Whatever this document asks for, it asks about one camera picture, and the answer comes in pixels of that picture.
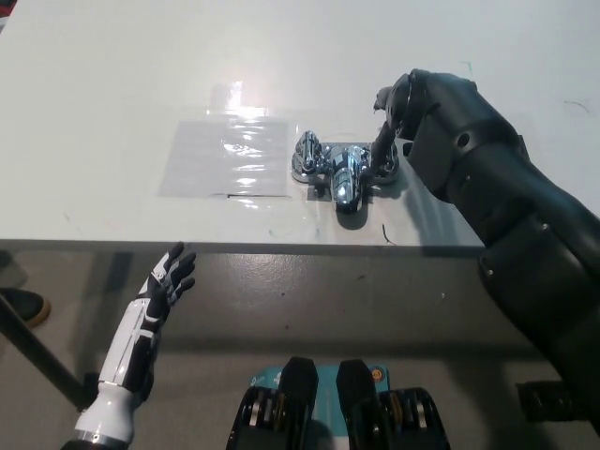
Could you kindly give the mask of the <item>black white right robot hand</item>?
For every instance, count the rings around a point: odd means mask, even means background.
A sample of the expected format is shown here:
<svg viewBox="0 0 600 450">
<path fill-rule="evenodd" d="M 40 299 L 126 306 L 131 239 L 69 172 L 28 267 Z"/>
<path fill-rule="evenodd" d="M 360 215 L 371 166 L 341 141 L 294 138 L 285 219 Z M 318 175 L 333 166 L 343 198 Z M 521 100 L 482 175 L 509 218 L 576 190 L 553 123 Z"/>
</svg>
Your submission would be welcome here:
<svg viewBox="0 0 600 450">
<path fill-rule="evenodd" d="M 498 118 L 474 82 L 423 69 L 380 89 L 373 109 L 385 112 L 376 147 L 395 138 L 408 142 L 404 157 L 443 202 L 448 201 L 446 185 L 458 158 L 475 144 L 474 135 Z"/>
</svg>

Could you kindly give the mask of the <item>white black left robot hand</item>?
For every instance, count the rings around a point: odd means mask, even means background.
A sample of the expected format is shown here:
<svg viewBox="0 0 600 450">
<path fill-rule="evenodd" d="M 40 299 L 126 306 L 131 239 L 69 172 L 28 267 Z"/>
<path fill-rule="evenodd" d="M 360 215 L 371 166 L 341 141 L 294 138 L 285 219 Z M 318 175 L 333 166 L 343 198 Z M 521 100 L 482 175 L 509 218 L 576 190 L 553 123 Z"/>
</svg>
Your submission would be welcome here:
<svg viewBox="0 0 600 450">
<path fill-rule="evenodd" d="M 102 383 L 142 390 L 158 353 L 163 325 L 183 293 L 195 284 L 196 255 L 177 243 L 166 252 L 126 308 L 99 374 Z"/>
</svg>

